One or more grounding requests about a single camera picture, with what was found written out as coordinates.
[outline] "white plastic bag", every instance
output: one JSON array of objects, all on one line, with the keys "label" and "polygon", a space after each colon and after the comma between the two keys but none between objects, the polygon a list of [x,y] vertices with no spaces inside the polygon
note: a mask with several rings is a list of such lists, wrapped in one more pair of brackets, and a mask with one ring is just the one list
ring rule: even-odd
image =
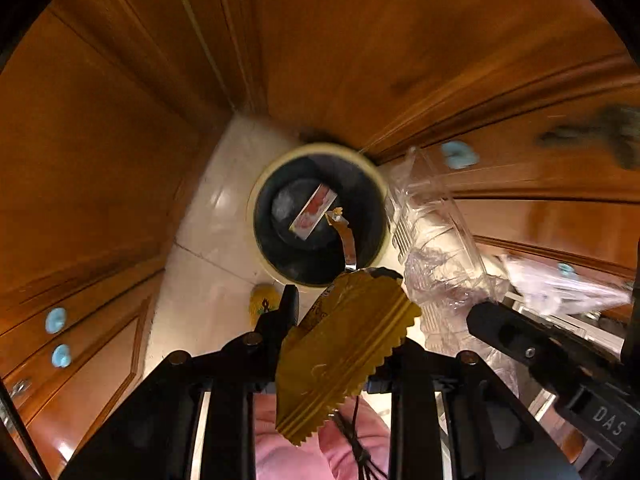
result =
[{"label": "white plastic bag", "polygon": [[516,256],[503,261],[526,308],[544,316],[607,310],[631,302],[628,290],[587,280],[568,265],[551,267]]}]

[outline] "screw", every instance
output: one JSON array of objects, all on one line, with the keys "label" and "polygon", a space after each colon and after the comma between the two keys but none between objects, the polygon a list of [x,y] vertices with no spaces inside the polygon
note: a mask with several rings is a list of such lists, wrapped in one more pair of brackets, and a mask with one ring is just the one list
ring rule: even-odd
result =
[{"label": "screw", "polygon": [[191,356],[189,355],[189,353],[185,352],[184,350],[174,350],[166,357],[166,359],[172,365],[181,365],[182,363],[186,362],[187,359],[189,359],[190,357]]},{"label": "screw", "polygon": [[593,377],[593,372],[591,370],[589,370],[588,368],[585,368],[584,366],[580,366],[579,367],[580,370],[583,371],[583,373],[589,377]]},{"label": "screw", "polygon": [[472,352],[471,350],[463,350],[458,354],[458,356],[465,365],[475,365],[480,360],[478,354]]},{"label": "screw", "polygon": [[589,319],[593,319],[594,321],[597,321],[600,319],[600,313],[599,312],[585,312],[584,315],[586,317],[588,317]]},{"label": "screw", "polygon": [[257,332],[247,332],[242,336],[242,343],[247,346],[256,346],[262,342],[262,336]]}]

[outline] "metal handle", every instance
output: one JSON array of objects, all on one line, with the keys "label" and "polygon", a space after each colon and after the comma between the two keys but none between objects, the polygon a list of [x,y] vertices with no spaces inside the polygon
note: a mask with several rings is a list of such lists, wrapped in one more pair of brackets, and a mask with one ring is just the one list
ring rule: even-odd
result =
[{"label": "metal handle", "polygon": [[[11,388],[9,392],[9,397],[11,399],[15,399],[15,397],[23,394],[29,387],[31,386],[31,381],[28,379],[21,379],[17,383],[14,384],[14,387]],[[14,424],[9,417],[9,413],[7,412],[3,403],[0,402],[0,418],[2,418],[2,423],[4,424],[7,431],[10,433],[15,429]]]}]

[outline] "trash can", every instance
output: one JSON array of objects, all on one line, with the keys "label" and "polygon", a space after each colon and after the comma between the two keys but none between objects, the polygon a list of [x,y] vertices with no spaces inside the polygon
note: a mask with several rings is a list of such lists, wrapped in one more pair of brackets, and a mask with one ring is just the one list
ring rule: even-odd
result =
[{"label": "trash can", "polygon": [[386,183],[363,155],[336,144],[307,144],[270,164],[249,196],[246,223],[265,270],[281,283],[325,288],[344,271],[337,231],[324,216],[306,240],[290,229],[320,184],[335,191],[356,245],[357,267],[375,266],[388,243]]}]

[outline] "clear plastic container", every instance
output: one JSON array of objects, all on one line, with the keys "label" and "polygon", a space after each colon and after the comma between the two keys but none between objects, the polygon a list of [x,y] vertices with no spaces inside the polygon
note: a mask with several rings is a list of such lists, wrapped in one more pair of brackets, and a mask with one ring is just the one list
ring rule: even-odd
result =
[{"label": "clear plastic container", "polygon": [[446,355],[477,352],[517,394],[513,362],[471,336],[466,315],[501,300],[509,282],[487,274],[478,248],[429,158],[411,148],[388,174],[386,213],[409,298],[422,310],[425,348]]}]

